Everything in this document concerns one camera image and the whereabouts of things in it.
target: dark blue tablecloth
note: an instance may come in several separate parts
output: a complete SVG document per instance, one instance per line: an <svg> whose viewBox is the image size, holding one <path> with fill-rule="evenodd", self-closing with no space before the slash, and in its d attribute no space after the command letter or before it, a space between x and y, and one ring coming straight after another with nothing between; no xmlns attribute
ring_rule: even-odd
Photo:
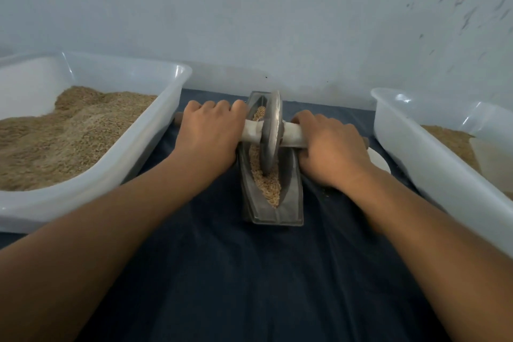
<svg viewBox="0 0 513 342"><path fill-rule="evenodd" d="M183 90L189 100L240 97ZM373 138L374 112L284 103L284 119L309 109ZM173 150L165 132L142 172ZM448 337L390 243L343 194L303 178L305 224L241 219L236 166L172 215L126 266L79 340L432 341ZM0 247L19 235L0 234Z"/></svg>

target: grain pile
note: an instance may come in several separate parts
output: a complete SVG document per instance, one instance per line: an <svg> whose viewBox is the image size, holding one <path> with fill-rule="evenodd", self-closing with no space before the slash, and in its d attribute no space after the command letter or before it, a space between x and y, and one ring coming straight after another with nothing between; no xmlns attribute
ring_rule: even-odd
<svg viewBox="0 0 513 342"><path fill-rule="evenodd" d="M471 168L480 173L479 164L476 156L474 155L474 150L472 149L471 143L468 141L470 138L473 138L473 135L463 131L445 129L440 126L423 125L422 127L448 147L454 154L465 161Z"/></svg>
<svg viewBox="0 0 513 342"><path fill-rule="evenodd" d="M265 114L265 107L258 107L255 115L253 116L253 120L259 120ZM273 166L271 173L267 176L264 176L262 171L260 170L260 146L257 144L252 144L249 147L249 162L251 164L251 173L253 174L253 179L257 184L258 188L262 191L267 201L274 207L278 207L279 205L279 193L282 190L281 185L279 184L278 177L278 162Z"/></svg>
<svg viewBox="0 0 513 342"><path fill-rule="evenodd" d="M44 188L88 170L155 98L74 86L49 114L0 120L0 190Z"/></svg>

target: white plastic tub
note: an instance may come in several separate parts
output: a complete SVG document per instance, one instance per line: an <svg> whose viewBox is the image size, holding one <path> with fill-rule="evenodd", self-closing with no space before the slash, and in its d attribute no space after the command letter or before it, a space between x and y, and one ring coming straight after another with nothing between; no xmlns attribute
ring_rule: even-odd
<svg viewBox="0 0 513 342"><path fill-rule="evenodd" d="M420 125L465 131L513 154L513 113L469 102L376 88L374 132L420 193L513 256L513 202Z"/></svg>
<svg viewBox="0 0 513 342"><path fill-rule="evenodd" d="M89 170L47 188L0 191L0 231L32 232L119 185L169 125L191 73L183 64L87 53L0 59L0 119L47 114L70 86L158 95Z"/></svg>

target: person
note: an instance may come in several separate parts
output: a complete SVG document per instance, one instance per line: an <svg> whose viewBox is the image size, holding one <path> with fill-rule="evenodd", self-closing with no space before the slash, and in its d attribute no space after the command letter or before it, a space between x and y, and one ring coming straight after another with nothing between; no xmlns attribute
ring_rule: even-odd
<svg viewBox="0 0 513 342"><path fill-rule="evenodd" d="M75 339L145 238L234 163L246 113L240 100L189 102L159 165L1 250L0 340ZM353 125L309 111L294 121L301 170L388 238L449 336L513 340L513 261L375 167Z"/></svg>

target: wall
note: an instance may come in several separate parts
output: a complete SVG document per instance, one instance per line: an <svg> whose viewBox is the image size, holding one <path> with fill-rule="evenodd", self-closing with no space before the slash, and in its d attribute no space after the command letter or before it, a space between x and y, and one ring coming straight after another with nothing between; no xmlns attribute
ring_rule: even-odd
<svg viewBox="0 0 513 342"><path fill-rule="evenodd" d="M513 0L0 0L0 55L183 60L188 87L372 107L387 86L513 107Z"/></svg>

